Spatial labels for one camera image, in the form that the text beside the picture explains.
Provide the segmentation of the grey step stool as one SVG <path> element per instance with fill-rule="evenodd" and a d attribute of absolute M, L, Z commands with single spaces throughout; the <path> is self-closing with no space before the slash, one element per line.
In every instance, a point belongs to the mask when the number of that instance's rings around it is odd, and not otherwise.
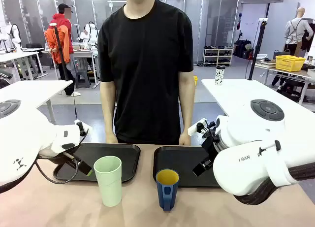
<path fill-rule="evenodd" d="M 89 88 L 90 80 L 86 70 L 76 70 L 75 87 L 79 88 Z"/>

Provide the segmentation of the wooden-top work table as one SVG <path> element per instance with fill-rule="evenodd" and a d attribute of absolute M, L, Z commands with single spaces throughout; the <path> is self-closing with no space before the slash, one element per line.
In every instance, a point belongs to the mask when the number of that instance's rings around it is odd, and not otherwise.
<path fill-rule="evenodd" d="M 265 72 L 261 75 L 261 77 L 263 77 L 263 79 L 264 79 L 264 81 L 263 81 L 264 85 L 267 85 L 267 79 L 268 79 L 269 75 L 271 75 L 271 74 L 276 75 L 279 72 L 288 74 L 288 76 L 280 75 L 280 77 L 288 78 L 290 80 L 294 80 L 294 81 L 303 83 L 301 96 L 300 96 L 300 99 L 298 102 L 299 105 L 302 105 L 302 103 L 303 103 L 303 99 L 305 97 L 305 93 L 306 93 L 306 90 L 307 90 L 309 84 L 315 85 L 315 77 L 309 76 L 307 74 L 307 72 L 303 71 L 303 70 L 295 71 L 295 72 L 287 72 L 287 71 L 276 69 L 275 67 L 270 67 L 270 66 L 267 66 L 266 64 L 261 64 L 261 63 L 255 63 L 255 67 L 265 70 Z"/>

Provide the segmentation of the person's left hand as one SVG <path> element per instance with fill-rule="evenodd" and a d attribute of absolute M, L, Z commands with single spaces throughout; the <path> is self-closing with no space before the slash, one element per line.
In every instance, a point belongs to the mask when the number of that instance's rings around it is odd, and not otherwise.
<path fill-rule="evenodd" d="M 191 145 L 191 137 L 187 132 L 181 133 L 179 137 L 179 145 L 180 146 L 190 146 Z"/>

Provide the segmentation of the orange jacket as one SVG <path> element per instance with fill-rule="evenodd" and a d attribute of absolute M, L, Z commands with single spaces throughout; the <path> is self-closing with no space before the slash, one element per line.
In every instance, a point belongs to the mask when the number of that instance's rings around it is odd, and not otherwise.
<path fill-rule="evenodd" d="M 65 25 L 61 25 L 57 27 L 60 44 L 63 50 L 63 58 L 66 63 L 70 62 L 70 46 L 69 46 L 69 36 L 68 36 L 68 28 Z M 58 50 L 58 41 L 55 33 L 55 29 L 48 29 L 45 33 L 46 39 L 48 41 L 49 48 L 56 48 L 56 52 L 51 52 L 52 58 L 55 63 L 61 64 L 62 59 Z"/>

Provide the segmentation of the person's left forearm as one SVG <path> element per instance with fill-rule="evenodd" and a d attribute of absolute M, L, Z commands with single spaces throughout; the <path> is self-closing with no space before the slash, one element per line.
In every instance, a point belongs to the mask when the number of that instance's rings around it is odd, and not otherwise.
<path fill-rule="evenodd" d="M 192 123 L 193 100 L 179 98 L 179 102 L 183 119 L 183 134 L 188 134 L 188 129 Z"/>

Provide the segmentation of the black plastic tray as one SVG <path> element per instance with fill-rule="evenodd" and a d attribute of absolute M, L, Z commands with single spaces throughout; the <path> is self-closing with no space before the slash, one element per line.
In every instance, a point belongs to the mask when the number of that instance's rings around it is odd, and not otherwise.
<path fill-rule="evenodd" d="M 116 156 L 122 161 L 122 183 L 133 179 L 136 174 L 141 150 L 132 144 L 105 144 L 105 143 L 82 143 L 74 152 L 74 155 L 81 158 L 89 166 L 93 167 L 96 160 L 104 156 Z M 74 174 L 75 169 L 68 164 L 59 164 L 54 172 L 54 178 L 66 181 Z M 96 175 L 93 172 L 90 176 L 78 171 L 74 181 L 96 182 Z"/>
<path fill-rule="evenodd" d="M 198 177 L 192 171 L 206 157 L 207 153 L 201 147 L 159 147 L 154 152 L 153 178 L 162 169 L 172 169 L 180 176 L 180 188 L 219 188 L 212 169 Z"/>

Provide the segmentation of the person's right forearm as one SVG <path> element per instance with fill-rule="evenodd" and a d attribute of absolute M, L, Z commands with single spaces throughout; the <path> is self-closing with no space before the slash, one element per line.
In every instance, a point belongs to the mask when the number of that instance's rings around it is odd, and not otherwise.
<path fill-rule="evenodd" d="M 102 98 L 102 111 L 105 122 L 105 132 L 107 135 L 113 135 L 113 118 L 114 118 L 114 109 L 115 101 L 107 98 Z"/>

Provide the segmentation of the person in red jacket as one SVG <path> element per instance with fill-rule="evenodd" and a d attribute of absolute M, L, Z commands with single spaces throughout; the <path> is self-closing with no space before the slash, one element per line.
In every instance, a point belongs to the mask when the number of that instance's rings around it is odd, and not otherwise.
<path fill-rule="evenodd" d="M 53 19 L 51 23 L 56 23 L 57 28 L 60 26 L 66 26 L 68 32 L 68 51 L 69 51 L 69 61 L 65 57 L 65 64 L 66 64 L 66 72 L 69 80 L 72 80 L 72 83 L 64 89 L 65 94 L 67 97 L 78 97 L 81 93 L 75 91 L 75 64 L 74 64 L 74 56 L 73 56 L 73 46 L 72 46 L 72 39 L 71 39 L 71 22 L 68 18 L 65 17 L 65 10 L 72 12 L 71 7 L 65 3 L 61 3 L 58 5 L 58 13 L 53 15 Z"/>

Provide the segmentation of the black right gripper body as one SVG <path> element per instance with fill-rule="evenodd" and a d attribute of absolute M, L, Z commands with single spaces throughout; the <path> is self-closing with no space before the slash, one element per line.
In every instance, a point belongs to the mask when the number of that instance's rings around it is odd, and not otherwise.
<path fill-rule="evenodd" d="M 219 148 L 217 147 L 217 144 L 220 142 L 220 139 L 218 136 L 209 136 L 207 137 L 203 143 L 202 148 L 208 153 L 208 160 L 213 162 L 217 156 L 217 154 L 220 152 Z"/>

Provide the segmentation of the mannequin with grey apron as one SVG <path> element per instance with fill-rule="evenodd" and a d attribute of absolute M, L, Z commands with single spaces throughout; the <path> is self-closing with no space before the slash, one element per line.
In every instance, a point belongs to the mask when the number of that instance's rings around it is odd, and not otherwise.
<path fill-rule="evenodd" d="M 297 16 L 294 19 L 291 19 L 287 22 L 284 37 L 285 37 L 285 46 L 284 49 L 290 50 L 290 54 L 293 56 L 300 56 L 302 38 L 305 34 L 305 31 L 309 34 L 306 37 L 306 40 L 310 40 L 314 35 L 314 31 L 309 25 L 307 20 L 303 19 L 305 14 L 305 8 L 299 7 L 297 9 Z"/>

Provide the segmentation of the yellow plastic basket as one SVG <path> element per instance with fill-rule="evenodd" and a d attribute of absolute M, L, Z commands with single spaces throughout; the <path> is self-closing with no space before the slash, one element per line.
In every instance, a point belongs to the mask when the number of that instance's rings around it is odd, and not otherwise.
<path fill-rule="evenodd" d="M 281 55 L 276 56 L 276 69 L 287 72 L 300 71 L 306 59 L 303 57 Z"/>

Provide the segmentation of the white black-spotted tumbler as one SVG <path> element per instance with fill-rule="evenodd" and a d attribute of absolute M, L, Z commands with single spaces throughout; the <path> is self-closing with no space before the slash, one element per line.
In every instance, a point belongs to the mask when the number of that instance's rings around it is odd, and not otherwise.
<path fill-rule="evenodd" d="M 215 85 L 219 86 L 222 84 L 224 72 L 225 72 L 225 66 L 224 65 L 219 65 L 216 67 Z"/>

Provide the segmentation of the blue mug yellow inside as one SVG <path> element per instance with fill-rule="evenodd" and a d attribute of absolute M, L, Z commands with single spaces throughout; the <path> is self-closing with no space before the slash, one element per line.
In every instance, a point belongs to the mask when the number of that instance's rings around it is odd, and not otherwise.
<path fill-rule="evenodd" d="M 156 174 L 159 206 L 165 212 L 170 212 L 175 205 L 179 179 L 179 174 L 172 169 L 162 169 Z"/>

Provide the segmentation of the person's right hand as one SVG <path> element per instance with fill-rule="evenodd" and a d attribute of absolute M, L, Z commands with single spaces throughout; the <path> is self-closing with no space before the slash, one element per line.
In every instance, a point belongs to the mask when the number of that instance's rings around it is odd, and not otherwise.
<path fill-rule="evenodd" d="M 107 133 L 106 134 L 106 143 L 108 143 L 108 144 L 117 144 L 119 142 L 118 142 L 118 139 L 117 139 L 116 135 L 111 132 L 111 133 Z"/>

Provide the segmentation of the person in black t-shirt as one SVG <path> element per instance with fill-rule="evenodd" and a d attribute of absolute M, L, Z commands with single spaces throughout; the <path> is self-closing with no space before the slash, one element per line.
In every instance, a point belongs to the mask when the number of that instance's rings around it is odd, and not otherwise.
<path fill-rule="evenodd" d="M 98 34 L 100 98 L 115 101 L 119 143 L 179 145 L 179 98 L 194 102 L 189 17 L 160 0 L 126 0 Z"/>

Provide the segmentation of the white shoe rack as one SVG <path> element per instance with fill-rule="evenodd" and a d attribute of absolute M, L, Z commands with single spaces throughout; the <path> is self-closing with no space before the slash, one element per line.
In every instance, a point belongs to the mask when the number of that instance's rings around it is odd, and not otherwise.
<path fill-rule="evenodd" d="M 227 46 L 205 46 L 203 66 L 231 66 L 233 48 Z"/>

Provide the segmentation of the black bags pile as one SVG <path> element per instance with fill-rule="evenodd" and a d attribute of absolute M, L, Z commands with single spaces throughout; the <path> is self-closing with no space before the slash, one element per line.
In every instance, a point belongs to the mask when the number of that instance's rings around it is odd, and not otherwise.
<path fill-rule="evenodd" d="M 252 43 L 250 40 L 237 40 L 234 43 L 233 55 L 242 59 L 248 59 L 252 51 Z"/>

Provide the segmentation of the pale green plastic cup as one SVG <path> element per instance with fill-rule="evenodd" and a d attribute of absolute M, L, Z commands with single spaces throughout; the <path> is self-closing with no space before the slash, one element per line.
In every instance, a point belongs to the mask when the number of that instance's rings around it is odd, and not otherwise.
<path fill-rule="evenodd" d="M 114 207 L 122 200 L 122 161 L 116 156 L 105 156 L 94 163 L 103 205 Z"/>

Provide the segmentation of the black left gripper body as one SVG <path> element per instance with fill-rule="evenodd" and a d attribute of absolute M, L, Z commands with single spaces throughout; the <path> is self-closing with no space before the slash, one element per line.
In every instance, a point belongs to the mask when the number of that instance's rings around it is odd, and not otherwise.
<path fill-rule="evenodd" d="M 79 168 L 82 161 L 79 157 L 67 152 L 61 153 L 61 158 L 64 163 L 68 164 L 72 168 Z"/>

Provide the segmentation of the white background desk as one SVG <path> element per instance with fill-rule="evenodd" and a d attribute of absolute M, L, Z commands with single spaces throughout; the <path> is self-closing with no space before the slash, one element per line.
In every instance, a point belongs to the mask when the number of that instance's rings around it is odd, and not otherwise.
<path fill-rule="evenodd" d="M 17 80 L 35 80 L 42 78 L 46 75 L 42 69 L 41 61 L 38 52 L 13 52 L 0 54 L 0 68 L 13 66 L 17 76 Z M 33 56 L 36 56 L 40 73 L 38 73 L 37 64 L 33 60 Z"/>

